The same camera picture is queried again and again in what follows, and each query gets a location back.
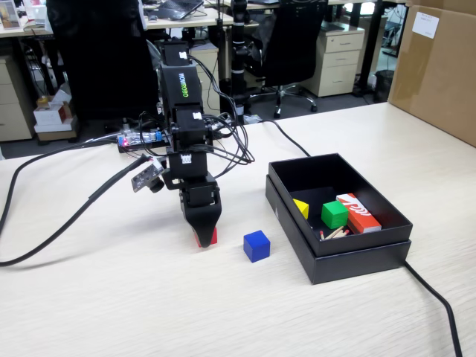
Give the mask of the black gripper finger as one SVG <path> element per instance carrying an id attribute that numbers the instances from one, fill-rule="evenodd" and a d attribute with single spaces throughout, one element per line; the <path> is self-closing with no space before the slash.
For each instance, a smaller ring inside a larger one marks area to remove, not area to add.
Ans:
<path id="1" fill-rule="evenodd" d="M 191 228 L 202 248 L 209 247 L 216 241 L 215 228 L 222 213 L 221 199 L 218 198 L 215 203 L 209 205 L 190 206 L 188 219 Z"/>

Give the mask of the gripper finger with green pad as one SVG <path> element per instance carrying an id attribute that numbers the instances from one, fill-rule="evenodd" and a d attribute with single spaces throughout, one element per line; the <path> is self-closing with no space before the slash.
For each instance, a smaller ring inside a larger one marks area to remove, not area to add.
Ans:
<path id="1" fill-rule="evenodd" d="M 188 219 L 189 207 L 187 203 L 187 191 L 184 188 L 180 189 L 179 198 L 180 198 L 181 212 L 183 213 L 183 217 L 185 221 L 189 225 L 190 223 Z"/>

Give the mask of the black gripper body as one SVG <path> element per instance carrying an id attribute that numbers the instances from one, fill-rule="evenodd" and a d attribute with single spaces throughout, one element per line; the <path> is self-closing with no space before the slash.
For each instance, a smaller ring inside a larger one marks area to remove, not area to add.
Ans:
<path id="1" fill-rule="evenodd" d="M 204 176 L 180 179 L 173 178 L 171 172 L 165 172 L 164 182 L 169 190 L 180 190 L 182 201 L 189 208 L 220 203 L 219 187 L 210 172 Z"/>

